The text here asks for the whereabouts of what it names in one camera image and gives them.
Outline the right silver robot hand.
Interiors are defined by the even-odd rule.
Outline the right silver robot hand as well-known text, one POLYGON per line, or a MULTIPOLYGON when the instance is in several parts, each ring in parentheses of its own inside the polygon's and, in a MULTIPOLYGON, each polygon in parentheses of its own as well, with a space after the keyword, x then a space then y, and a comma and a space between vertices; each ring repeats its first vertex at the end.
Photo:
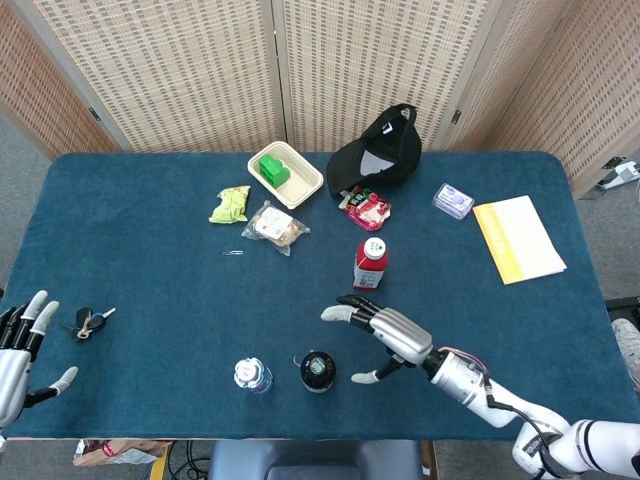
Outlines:
POLYGON ((321 313, 325 322, 346 322, 366 331, 385 345, 390 355, 381 368, 366 373, 354 373, 351 381, 369 385, 381 381, 403 366, 425 367, 433 351, 432 335, 404 314, 390 307, 381 307, 361 295, 337 298, 337 305, 321 313))

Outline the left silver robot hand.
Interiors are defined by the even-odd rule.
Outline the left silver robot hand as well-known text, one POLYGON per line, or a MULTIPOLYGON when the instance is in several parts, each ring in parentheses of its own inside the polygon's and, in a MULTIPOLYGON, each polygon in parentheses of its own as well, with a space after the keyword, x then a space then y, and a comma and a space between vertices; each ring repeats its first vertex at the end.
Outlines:
POLYGON ((78 374, 72 366, 51 385, 29 392, 32 367, 58 307, 57 301, 48 300, 47 291, 40 290, 28 303, 1 313, 1 430, 24 409, 61 395, 78 374))

